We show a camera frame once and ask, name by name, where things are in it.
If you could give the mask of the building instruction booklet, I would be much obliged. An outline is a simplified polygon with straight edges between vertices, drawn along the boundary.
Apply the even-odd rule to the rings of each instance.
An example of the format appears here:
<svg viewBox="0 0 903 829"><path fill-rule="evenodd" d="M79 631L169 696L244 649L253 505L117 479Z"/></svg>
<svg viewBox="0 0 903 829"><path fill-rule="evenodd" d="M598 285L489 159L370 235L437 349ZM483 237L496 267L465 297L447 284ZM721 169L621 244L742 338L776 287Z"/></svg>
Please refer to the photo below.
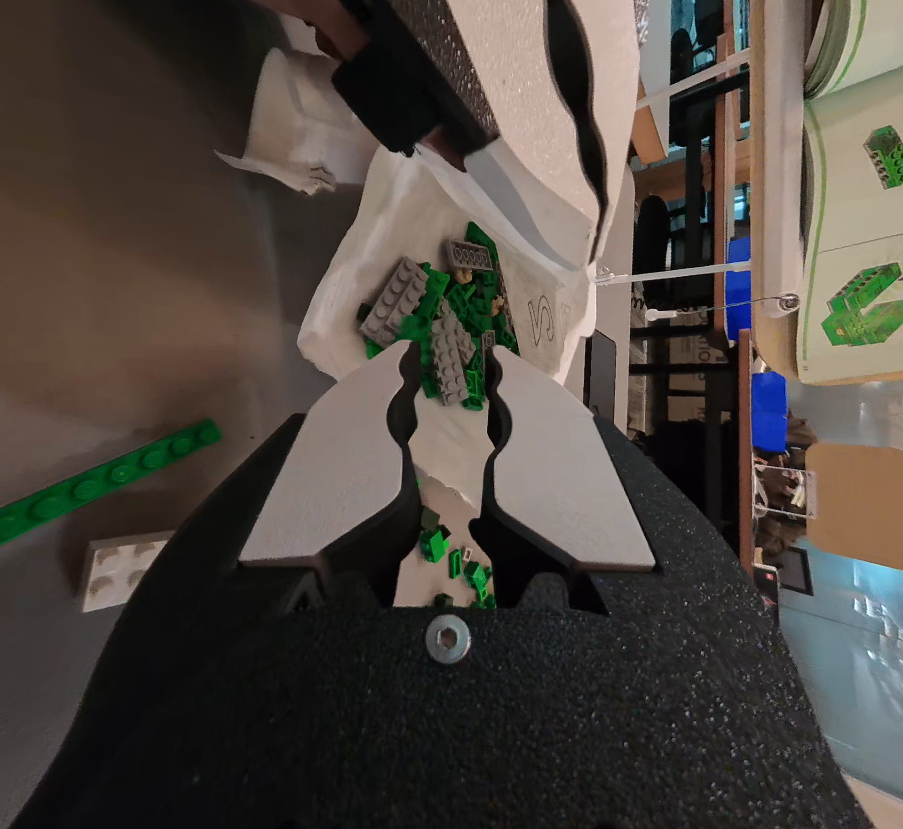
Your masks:
<svg viewBox="0 0 903 829"><path fill-rule="evenodd" d="M755 0L762 279L803 383L901 375L902 0Z"/></svg>

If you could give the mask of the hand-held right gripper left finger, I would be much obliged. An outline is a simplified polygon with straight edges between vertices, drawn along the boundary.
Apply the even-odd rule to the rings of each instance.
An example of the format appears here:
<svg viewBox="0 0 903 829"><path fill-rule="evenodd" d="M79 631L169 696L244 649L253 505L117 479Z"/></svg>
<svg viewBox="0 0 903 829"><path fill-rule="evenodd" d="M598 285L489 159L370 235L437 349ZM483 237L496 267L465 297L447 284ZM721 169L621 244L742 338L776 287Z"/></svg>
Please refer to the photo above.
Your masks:
<svg viewBox="0 0 903 829"><path fill-rule="evenodd" d="M239 561L396 582L420 533L409 446L420 388L419 346L403 340L324 394L304 418Z"/></svg>

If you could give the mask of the blue storage bin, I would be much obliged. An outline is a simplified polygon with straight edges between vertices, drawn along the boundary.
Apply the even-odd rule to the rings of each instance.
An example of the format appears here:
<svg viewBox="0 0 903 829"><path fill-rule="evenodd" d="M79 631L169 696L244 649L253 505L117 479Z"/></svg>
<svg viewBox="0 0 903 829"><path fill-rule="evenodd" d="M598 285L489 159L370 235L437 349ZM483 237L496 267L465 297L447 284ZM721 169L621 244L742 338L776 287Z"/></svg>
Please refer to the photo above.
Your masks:
<svg viewBox="0 0 903 829"><path fill-rule="evenodd" d="M733 238L728 246L728 263L745 263L751 259L751 238ZM730 342L739 339L739 332L751 328L751 272L728 271L725 280L725 326Z"/></svg>
<svg viewBox="0 0 903 829"><path fill-rule="evenodd" d="M768 453L783 453L787 444L787 384L783 375L765 371L751 375L751 442Z"/></svg>

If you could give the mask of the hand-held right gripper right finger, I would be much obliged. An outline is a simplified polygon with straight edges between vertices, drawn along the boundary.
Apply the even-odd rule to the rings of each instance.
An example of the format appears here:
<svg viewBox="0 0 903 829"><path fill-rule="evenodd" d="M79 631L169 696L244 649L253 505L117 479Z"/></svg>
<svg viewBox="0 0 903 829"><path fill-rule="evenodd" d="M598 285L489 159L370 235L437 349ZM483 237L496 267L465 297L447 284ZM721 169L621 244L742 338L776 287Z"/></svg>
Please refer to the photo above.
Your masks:
<svg viewBox="0 0 903 829"><path fill-rule="evenodd" d="M503 347L487 361L474 537L495 573L648 573L656 557L590 411Z"/></svg>

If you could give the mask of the pile of green grey bricks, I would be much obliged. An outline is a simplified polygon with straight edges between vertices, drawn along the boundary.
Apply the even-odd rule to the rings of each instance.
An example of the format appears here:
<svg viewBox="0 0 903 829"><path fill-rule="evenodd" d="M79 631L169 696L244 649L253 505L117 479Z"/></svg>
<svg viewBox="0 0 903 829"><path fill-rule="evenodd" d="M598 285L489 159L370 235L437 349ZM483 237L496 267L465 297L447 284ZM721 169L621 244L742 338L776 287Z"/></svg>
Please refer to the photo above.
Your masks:
<svg viewBox="0 0 903 829"><path fill-rule="evenodd" d="M486 272L450 270L444 252L444 242L447 239L468 241L490 248L494 270ZM520 354L499 250L490 235L477 223L470 221L463 236L452 236L440 243L440 252L444 260L438 266L429 261L415 261L427 273L426 291L414 313L403 319L394 343L409 340L419 349L420 382L423 394L426 398L433 399L444 406L439 397L438 385L433 372L430 334L432 323L440 314L446 311L454 312L473 339L477 352L465 370L468 400L462 405L453 406L479 412L483 409L487 397L485 384L486 361L489 351L495 347L501 347L514 355ZM398 261L399 259L394 269L390 271L388 279L396 269ZM388 279L373 303L364 303L358 308L356 314L358 331L361 322L378 299ZM362 334L361 336L364 338L369 359L373 359L385 350L380 349Z"/></svg>

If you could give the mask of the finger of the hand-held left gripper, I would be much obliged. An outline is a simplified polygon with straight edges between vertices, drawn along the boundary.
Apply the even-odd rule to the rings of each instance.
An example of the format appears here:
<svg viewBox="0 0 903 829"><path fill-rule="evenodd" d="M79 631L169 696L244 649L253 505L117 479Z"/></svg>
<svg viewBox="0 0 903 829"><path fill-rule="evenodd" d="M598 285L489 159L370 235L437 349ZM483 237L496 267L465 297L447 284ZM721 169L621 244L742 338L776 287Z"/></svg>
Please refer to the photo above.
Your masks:
<svg viewBox="0 0 903 829"><path fill-rule="evenodd" d="M596 259L610 231L626 168L638 100L639 47L634 0L571 0L589 47L593 118L606 160L607 211L591 248Z"/></svg>
<svg viewBox="0 0 903 829"><path fill-rule="evenodd" d="M447 0L494 116L468 176L526 243L587 266L609 190L587 36L572 0Z"/></svg>

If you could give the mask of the long grey brick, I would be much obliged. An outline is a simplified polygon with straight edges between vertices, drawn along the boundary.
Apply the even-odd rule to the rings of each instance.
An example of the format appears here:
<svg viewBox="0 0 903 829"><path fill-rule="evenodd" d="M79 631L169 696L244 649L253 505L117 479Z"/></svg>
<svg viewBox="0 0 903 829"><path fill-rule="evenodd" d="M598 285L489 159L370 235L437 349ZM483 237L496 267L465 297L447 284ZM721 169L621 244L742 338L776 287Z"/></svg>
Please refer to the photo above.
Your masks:
<svg viewBox="0 0 903 829"><path fill-rule="evenodd" d="M405 317L419 306L426 291L425 270L408 256L399 259L385 287L359 327L360 333L386 349L396 341Z"/></svg>

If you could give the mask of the torn white paper bag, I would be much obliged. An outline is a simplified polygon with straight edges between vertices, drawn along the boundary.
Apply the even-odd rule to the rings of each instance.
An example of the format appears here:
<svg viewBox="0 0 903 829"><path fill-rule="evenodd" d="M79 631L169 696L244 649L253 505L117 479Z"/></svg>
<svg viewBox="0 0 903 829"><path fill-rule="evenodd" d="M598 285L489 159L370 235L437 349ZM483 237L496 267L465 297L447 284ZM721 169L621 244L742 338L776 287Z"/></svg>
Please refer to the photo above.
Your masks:
<svg viewBox="0 0 903 829"><path fill-rule="evenodd" d="M403 256L444 265L444 241L476 223L495 243L521 357L563 383L578 338L595 318L586 268L567 271L536 253L468 175L429 150L408 158L378 146L333 88L336 61L273 48L254 96L244 155L232 167L315 195L361 185L356 217L301 323L298 348L338 380L365 362L356 321Z"/></svg>

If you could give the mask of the tan rounded divider panel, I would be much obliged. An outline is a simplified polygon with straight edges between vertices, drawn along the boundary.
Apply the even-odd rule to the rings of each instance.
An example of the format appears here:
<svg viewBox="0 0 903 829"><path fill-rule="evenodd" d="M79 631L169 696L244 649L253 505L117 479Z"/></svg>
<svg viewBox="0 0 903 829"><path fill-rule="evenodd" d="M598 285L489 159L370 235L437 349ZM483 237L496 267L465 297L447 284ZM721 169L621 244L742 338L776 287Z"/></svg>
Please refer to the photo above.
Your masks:
<svg viewBox="0 0 903 829"><path fill-rule="evenodd" d="M902 568L902 451L819 442L806 454L816 478L807 539L851 559Z"/></svg>

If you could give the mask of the white eight-stud brick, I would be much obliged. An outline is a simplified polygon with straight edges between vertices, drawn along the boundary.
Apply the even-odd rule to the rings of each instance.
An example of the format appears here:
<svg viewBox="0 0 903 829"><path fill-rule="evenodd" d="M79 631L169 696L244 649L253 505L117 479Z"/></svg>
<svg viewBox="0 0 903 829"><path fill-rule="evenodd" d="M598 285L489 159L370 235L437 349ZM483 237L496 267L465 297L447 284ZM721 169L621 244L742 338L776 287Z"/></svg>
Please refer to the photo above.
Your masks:
<svg viewBox="0 0 903 829"><path fill-rule="evenodd" d="M175 531L163 531L89 541L80 587L80 612L127 603L174 534Z"/></svg>

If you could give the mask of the dark grey plate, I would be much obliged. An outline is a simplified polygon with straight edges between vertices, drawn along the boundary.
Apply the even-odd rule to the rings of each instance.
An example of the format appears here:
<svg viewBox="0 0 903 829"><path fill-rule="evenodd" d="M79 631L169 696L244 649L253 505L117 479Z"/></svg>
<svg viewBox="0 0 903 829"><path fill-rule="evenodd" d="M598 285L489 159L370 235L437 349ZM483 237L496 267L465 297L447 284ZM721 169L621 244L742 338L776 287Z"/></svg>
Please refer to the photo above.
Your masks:
<svg viewBox="0 0 903 829"><path fill-rule="evenodd" d="M468 241L447 239L444 252L452 271L493 271L491 249Z"/></svg>

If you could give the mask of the wooden office table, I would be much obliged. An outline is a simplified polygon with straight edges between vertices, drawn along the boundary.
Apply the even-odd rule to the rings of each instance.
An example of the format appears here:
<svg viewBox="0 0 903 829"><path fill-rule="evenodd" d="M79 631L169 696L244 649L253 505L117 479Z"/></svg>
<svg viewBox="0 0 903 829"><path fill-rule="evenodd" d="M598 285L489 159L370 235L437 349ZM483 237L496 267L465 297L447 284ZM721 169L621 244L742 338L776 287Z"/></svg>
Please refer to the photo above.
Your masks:
<svg viewBox="0 0 903 829"><path fill-rule="evenodd" d="M739 564L754 576L753 444L751 375L754 350L751 330L741 329L724 361L631 362L629 376L650 377L655 389L671 393L675 375L700 375L704 400L704 464L706 518L726 541L736 539Z"/></svg>
<svg viewBox="0 0 903 829"><path fill-rule="evenodd" d="M683 177L672 220L670 263L674 297L684 306L715 305L709 322L726 330L726 284L730 243L737 219L735 197L743 97L749 93L750 52L734 51L722 34L708 67L671 85L669 125L684 152Z"/></svg>

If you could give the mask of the long green plate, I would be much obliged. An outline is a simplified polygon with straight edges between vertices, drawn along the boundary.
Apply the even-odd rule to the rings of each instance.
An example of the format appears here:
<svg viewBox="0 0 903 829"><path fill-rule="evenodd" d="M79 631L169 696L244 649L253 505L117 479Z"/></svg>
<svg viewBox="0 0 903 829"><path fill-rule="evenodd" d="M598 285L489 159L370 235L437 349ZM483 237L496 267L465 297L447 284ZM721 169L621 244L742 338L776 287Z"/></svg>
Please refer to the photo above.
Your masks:
<svg viewBox="0 0 903 829"><path fill-rule="evenodd" d="M5 505L1 508L1 543L149 477L221 438L220 427L205 419Z"/></svg>

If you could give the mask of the scatter of small green bricks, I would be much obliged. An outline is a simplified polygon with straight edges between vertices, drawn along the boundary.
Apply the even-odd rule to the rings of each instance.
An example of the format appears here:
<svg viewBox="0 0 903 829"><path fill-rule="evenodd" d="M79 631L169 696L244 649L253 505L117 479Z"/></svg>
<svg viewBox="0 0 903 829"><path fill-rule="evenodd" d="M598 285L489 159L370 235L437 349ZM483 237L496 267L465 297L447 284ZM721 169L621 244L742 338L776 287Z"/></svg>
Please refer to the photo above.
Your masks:
<svg viewBox="0 0 903 829"><path fill-rule="evenodd" d="M432 598L436 607L497 610L491 563L468 542L457 543L439 513L430 507L421 507L416 549L437 580Z"/></svg>

